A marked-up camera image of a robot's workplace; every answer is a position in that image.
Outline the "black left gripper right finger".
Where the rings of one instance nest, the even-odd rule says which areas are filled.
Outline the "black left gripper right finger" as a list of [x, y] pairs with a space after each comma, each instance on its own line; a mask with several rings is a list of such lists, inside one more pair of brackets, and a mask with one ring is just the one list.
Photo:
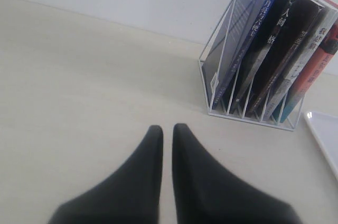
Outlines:
[[222, 166], [186, 124], [173, 128], [172, 178], [178, 223], [300, 223], [294, 208]]

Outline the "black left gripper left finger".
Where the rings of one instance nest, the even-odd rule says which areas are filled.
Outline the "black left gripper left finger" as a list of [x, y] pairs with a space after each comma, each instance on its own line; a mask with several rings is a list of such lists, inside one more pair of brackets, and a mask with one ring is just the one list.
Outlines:
[[163, 131], [149, 127], [112, 175], [60, 205], [49, 223], [158, 223], [163, 168]]

